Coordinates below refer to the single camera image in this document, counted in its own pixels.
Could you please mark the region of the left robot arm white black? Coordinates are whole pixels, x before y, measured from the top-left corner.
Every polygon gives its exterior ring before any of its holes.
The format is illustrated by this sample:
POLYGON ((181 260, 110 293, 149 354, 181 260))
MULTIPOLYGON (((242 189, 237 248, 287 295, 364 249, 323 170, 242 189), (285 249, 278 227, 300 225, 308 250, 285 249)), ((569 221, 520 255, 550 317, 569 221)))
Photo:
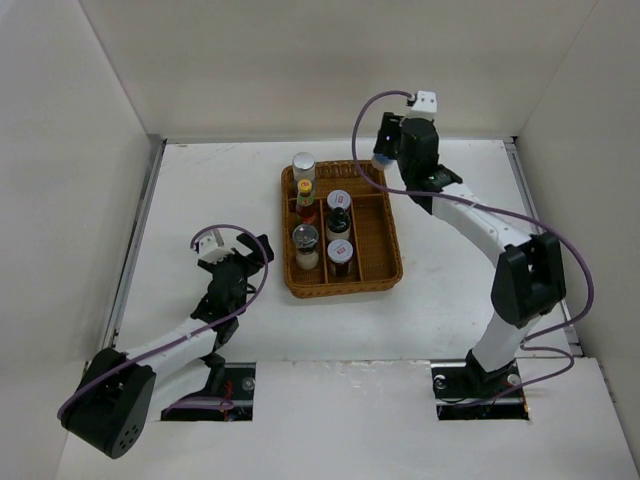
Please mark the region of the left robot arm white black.
POLYGON ((122 457, 139 439, 157 383, 196 360, 219 363, 218 350, 235 334, 239 316, 262 291, 249 280, 269 272, 274 252, 268 236, 240 229, 236 239, 247 249, 241 253, 224 247, 220 229, 207 227, 190 242, 198 267, 211 280, 187 319, 127 352, 113 347, 99 351, 57 413, 65 430, 111 459, 122 457))

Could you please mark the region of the blue label bead bottle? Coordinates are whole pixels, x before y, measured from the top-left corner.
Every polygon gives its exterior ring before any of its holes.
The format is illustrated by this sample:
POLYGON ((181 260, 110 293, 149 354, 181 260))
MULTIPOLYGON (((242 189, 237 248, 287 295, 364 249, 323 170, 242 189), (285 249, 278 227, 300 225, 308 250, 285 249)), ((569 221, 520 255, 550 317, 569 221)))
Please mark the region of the blue label bead bottle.
POLYGON ((310 180, 311 182, 315 181, 316 160, 313 154, 310 152, 299 152, 293 156, 291 164, 295 183, 303 179, 310 180))

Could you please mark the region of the black cap white powder bottle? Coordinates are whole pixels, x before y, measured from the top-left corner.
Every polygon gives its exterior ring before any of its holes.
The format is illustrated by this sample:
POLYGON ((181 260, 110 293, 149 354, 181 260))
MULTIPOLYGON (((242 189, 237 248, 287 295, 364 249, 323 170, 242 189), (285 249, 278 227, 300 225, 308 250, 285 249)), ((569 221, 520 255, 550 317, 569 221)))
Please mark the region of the black cap white powder bottle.
POLYGON ((328 242, 335 240, 349 240, 351 220, 349 213, 342 207, 334 208, 326 222, 326 237, 328 242))

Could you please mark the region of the red sauce bottle yellow cap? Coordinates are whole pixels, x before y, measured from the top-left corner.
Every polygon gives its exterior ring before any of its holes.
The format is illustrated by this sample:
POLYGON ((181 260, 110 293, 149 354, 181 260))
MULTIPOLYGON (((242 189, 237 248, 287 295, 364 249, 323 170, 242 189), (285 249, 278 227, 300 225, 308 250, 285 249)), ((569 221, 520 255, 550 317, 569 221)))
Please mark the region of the red sauce bottle yellow cap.
POLYGON ((312 225, 316 221, 317 209, 313 183, 309 179, 301 179, 297 184, 296 215, 300 224, 312 225))

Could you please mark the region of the brown wicker divided basket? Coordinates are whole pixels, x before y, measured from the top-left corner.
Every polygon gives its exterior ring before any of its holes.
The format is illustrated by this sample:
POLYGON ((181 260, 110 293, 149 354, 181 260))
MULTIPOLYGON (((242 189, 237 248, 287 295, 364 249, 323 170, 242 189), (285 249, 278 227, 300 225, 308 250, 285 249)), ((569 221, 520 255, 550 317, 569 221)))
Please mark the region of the brown wicker divided basket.
POLYGON ((293 168, 281 173, 282 249, 284 282, 297 298, 315 298, 335 295, 385 291, 397 284, 403 276, 402 260, 389 195, 368 183, 373 180, 386 184, 384 173, 369 161, 323 161, 316 164, 316 194, 314 227, 319 239, 316 251, 317 265, 304 270, 296 263, 297 249, 293 231, 299 225, 296 213, 297 183, 293 168), (349 206, 349 242, 354 252, 350 271, 337 277, 327 259, 325 238, 330 208, 329 194, 344 190, 351 198, 349 206))

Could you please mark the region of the black top salt grinder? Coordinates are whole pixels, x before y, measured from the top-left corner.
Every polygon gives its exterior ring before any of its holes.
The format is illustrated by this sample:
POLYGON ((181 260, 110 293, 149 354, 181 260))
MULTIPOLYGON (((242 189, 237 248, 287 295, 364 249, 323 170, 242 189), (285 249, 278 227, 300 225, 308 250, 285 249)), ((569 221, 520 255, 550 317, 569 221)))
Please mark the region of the black top salt grinder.
POLYGON ((296 264, 303 270, 314 269, 319 262, 319 233, 310 224, 298 225, 292 233, 296 264))

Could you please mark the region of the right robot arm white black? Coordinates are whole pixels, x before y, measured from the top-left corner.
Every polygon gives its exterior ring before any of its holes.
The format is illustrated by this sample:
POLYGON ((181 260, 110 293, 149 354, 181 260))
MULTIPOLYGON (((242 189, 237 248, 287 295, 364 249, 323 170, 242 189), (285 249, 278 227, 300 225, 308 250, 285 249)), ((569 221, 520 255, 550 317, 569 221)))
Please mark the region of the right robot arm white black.
POLYGON ((410 198, 469 240, 495 269, 494 313, 467 354, 463 373, 471 393, 487 395, 540 317, 566 295, 559 239, 524 232, 481 209, 463 179, 440 164, 439 136, 429 120, 384 113, 373 159, 396 162, 410 198))

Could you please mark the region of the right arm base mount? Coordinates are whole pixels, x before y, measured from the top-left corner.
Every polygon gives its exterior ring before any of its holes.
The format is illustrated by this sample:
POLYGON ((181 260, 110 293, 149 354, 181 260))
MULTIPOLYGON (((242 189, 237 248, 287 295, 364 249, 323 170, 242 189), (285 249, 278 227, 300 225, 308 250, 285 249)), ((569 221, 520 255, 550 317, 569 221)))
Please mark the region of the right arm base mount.
POLYGON ((515 361, 481 386, 473 385, 468 379, 464 362, 433 363, 431 376, 436 415, 441 421, 529 419, 521 390, 496 398, 520 383, 515 361))

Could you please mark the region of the satay sauce jar white lid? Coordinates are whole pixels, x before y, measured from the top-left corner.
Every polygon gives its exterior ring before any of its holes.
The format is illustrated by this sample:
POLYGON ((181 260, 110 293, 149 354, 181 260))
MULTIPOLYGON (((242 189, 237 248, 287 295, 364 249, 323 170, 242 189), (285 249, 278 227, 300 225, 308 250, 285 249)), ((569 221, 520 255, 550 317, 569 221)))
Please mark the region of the satay sauce jar white lid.
POLYGON ((336 208, 341 208, 345 212, 349 212, 352 199, 351 195, 345 190, 336 189, 327 195, 326 203, 330 211, 334 211, 336 208))

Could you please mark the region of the aluminium table edge rail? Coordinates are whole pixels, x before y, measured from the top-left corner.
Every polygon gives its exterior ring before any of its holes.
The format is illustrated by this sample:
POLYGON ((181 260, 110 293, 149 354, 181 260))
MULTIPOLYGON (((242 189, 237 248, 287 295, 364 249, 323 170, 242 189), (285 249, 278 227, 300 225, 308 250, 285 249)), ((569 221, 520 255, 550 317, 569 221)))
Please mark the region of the aluminium table edge rail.
POLYGON ((97 350, 112 347, 117 343, 166 148, 167 139, 161 135, 150 134, 147 138, 150 143, 149 159, 138 195, 135 215, 127 238, 122 266, 117 271, 118 275, 116 277, 115 290, 106 311, 97 350))

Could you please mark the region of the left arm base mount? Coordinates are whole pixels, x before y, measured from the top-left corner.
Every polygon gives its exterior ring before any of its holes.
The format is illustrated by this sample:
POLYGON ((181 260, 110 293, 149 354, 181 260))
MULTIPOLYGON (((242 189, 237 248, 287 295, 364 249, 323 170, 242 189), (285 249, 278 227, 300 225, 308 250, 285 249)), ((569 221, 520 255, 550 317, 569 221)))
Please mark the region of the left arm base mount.
POLYGON ((200 390, 188 393, 160 411, 164 422, 250 422, 256 391, 255 363, 213 367, 200 390))

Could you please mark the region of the blue label bottle silver cap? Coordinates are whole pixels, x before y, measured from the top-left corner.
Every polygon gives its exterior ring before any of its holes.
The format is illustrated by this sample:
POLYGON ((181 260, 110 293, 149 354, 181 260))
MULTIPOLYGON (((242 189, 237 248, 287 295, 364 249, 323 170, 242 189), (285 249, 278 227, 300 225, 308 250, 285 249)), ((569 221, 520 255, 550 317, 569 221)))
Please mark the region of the blue label bottle silver cap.
POLYGON ((391 168, 395 164, 395 160, 383 154, 374 154, 371 158, 371 163, 376 169, 384 171, 391 168))

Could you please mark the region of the dark spice jar white lid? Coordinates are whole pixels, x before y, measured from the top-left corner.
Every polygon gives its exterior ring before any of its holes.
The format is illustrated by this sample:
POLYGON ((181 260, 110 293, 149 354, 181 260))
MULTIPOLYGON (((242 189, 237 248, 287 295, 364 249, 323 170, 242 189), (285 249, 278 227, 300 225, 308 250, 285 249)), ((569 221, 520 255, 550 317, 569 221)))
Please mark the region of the dark spice jar white lid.
POLYGON ((331 274, 338 278, 347 277, 350 274, 353 255, 354 248, 349 240, 336 239, 331 241, 327 247, 331 274))

